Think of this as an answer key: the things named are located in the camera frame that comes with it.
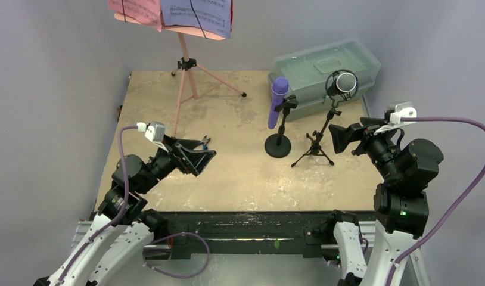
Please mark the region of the purple microphone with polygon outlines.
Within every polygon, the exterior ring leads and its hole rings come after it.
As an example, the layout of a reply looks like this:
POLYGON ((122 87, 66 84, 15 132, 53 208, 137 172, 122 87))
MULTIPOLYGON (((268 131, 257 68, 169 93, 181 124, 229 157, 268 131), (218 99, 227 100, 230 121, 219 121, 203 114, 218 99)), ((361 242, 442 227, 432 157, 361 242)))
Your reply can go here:
POLYGON ((285 96, 288 94, 289 91, 289 81, 285 77, 277 77, 273 83, 271 84, 271 107, 269 110, 269 117, 268 117, 268 128, 274 129, 278 117, 279 112, 275 111, 275 108, 283 103, 285 96))

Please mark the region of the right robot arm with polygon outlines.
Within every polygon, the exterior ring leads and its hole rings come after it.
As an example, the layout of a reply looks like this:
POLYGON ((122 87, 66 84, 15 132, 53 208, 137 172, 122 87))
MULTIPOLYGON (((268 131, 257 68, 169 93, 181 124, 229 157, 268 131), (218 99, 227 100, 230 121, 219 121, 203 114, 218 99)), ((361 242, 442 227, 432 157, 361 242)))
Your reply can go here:
POLYGON ((419 248, 424 234, 430 212, 425 189, 438 175, 444 155, 427 139, 415 139, 401 148, 393 137, 399 133, 403 138, 403 128, 383 119, 363 117, 346 128, 330 125, 328 129, 335 153, 358 142, 352 155, 366 154, 383 179, 373 196, 375 238, 364 271, 348 269, 361 250, 349 245, 346 224, 333 220, 324 227, 326 238, 340 247, 346 274, 339 285, 399 285, 409 256, 419 248))

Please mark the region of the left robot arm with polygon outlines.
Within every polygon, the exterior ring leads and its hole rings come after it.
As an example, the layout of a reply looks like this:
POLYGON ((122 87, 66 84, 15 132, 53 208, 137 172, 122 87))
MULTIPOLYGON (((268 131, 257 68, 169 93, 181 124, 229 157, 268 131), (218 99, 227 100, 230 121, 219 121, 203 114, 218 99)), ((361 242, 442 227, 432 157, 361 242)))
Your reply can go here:
POLYGON ((174 170, 200 175, 216 155, 215 150, 199 150, 200 144, 165 136, 148 161, 134 154, 119 160, 111 189, 86 234, 61 267, 35 285, 107 285, 145 245, 173 241, 168 220, 153 209, 145 210, 142 195, 174 170))

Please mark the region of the black round-base mic stand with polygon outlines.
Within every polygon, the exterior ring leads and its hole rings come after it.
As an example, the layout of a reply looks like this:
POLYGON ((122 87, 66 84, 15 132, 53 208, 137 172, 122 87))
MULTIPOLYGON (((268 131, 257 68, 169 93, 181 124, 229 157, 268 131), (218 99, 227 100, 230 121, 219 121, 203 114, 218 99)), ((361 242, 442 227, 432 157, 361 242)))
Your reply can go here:
POLYGON ((282 112, 281 125, 278 128, 278 133, 270 135, 265 141, 265 151, 273 158, 284 158, 289 155, 291 151, 291 142, 284 135, 285 121, 290 114, 291 109, 295 109, 298 105, 295 95, 290 95, 283 99, 282 103, 277 105, 274 112, 282 112))

